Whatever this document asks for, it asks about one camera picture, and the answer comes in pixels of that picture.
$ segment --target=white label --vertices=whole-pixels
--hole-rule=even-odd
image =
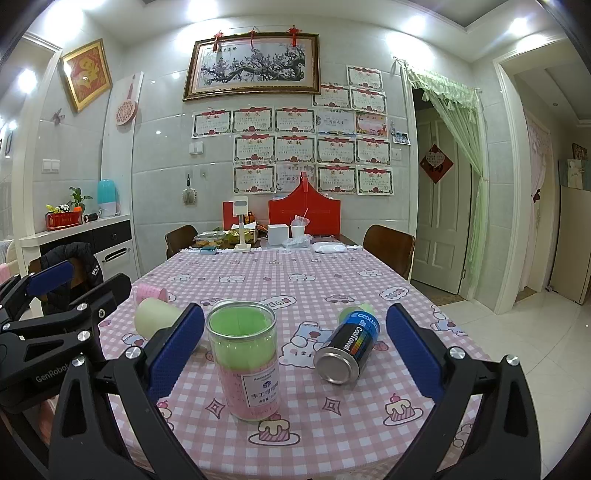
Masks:
[[[275,400],[279,393],[279,364],[255,374],[241,375],[249,407],[258,407]]]

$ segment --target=black drawer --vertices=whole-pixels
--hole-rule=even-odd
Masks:
[[[77,233],[75,235],[60,238],[59,240],[55,240],[48,244],[41,245],[39,247],[39,250],[41,251],[41,255],[45,255],[47,252],[49,252],[49,250],[53,250],[55,247],[59,247],[60,245],[72,244],[74,242],[90,244],[93,253],[96,253],[98,251],[95,250],[95,237],[92,235],[92,231]]]
[[[92,230],[94,237],[93,253],[102,252],[107,248],[122,244],[131,240],[131,222],[113,223],[96,230]]]

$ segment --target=plastic cup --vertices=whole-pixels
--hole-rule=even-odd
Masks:
[[[224,301],[206,319],[217,375],[230,413],[260,421],[279,410],[275,313],[252,301]]]
[[[291,226],[291,237],[298,238],[299,236],[304,236],[306,231],[305,225],[292,225]]]

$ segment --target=can lid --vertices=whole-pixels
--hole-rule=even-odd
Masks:
[[[356,377],[351,363],[338,353],[325,352],[314,360],[316,371],[328,382],[343,385]]]

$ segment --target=checkered tablecloth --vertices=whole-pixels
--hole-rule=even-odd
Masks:
[[[303,322],[317,324],[323,339],[329,334],[324,330],[334,329],[339,312],[352,304],[370,303],[383,322],[389,306],[400,301],[421,327],[436,330],[446,346],[459,345],[472,358],[488,358],[430,300],[364,250],[328,255],[307,250],[211,256],[181,252],[138,282],[166,287],[171,303],[181,309],[196,302],[207,313],[219,299],[255,300],[269,304],[277,315],[279,413],[290,424],[288,441],[277,446],[253,442],[258,424],[240,421],[228,412],[206,338],[171,395],[158,403],[179,442],[211,479],[308,479],[348,472],[381,479],[431,412],[433,402],[420,394],[383,323],[358,382],[338,387],[321,380],[311,362],[294,356],[299,348],[291,342],[294,335],[311,338],[314,329],[314,325],[302,327]],[[144,343],[134,330],[134,311],[132,292],[100,324],[107,358]],[[386,405],[394,394],[414,409],[415,415],[405,423],[387,421]],[[457,461],[478,402],[473,398],[469,403],[442,467]],[[111,403],[134,461],[147,466],[119,397],[112,396]]]

